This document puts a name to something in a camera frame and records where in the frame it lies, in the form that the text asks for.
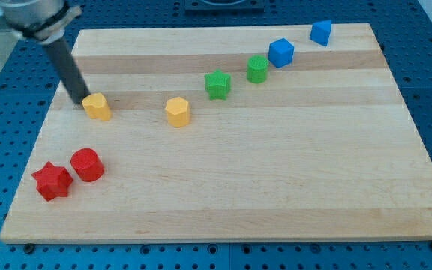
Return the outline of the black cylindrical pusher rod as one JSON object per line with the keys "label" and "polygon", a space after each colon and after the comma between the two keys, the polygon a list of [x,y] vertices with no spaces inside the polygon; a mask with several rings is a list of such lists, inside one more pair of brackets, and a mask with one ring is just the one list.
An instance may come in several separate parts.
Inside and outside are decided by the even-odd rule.
{"label": "black cylindrical pusher rod", "polygon": [[71,48],[64,37],[52,43],[43,45],[49,60],[67,90],[70,99],[75,104],[81,104],[83,99],[90,95],[83,75],[71,54]]}

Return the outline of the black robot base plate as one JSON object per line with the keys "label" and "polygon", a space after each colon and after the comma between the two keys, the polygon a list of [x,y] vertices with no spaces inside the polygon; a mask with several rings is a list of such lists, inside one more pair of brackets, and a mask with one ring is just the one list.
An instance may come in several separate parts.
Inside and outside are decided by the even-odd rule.
{"label": "black robot base plate", "polygon": [[265,0],[184,0],[186,12],[264,11]]}

